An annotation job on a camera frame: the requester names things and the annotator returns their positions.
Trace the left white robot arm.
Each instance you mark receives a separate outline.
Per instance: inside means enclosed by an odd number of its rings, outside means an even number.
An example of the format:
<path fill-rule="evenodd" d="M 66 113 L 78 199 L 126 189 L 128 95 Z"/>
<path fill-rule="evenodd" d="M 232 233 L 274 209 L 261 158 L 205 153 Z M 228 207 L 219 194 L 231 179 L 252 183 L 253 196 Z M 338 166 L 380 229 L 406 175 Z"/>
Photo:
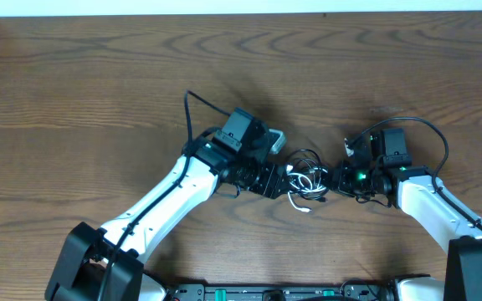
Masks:
<path fill-rule="evenodd" d="M 94 229 L 74 227 L 49 279 L 47 300 L 163 300 L 144 265 L 166 235 L 224 182 L 267 198 L 285 191 L 285 169 L 268 161 L 285 144 L 272 131 L 250 143 L 200 135 L 133 207 Z"/>

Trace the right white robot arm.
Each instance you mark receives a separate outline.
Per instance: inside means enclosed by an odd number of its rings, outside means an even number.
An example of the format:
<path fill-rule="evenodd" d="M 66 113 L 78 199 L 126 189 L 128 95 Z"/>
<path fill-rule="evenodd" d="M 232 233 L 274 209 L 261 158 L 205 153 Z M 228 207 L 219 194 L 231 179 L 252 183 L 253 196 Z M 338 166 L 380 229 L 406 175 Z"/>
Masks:
<path fill-rule="evenodd" d="M 363 171 L 344 161 L 325 180 L 330 191 L 360 203 L 380 194 L 416 220 L 447 255 L 444 280 L 408 276 L 393 281 L 395 300 L 482 300 L 482 217 L 426 167 Z"/>

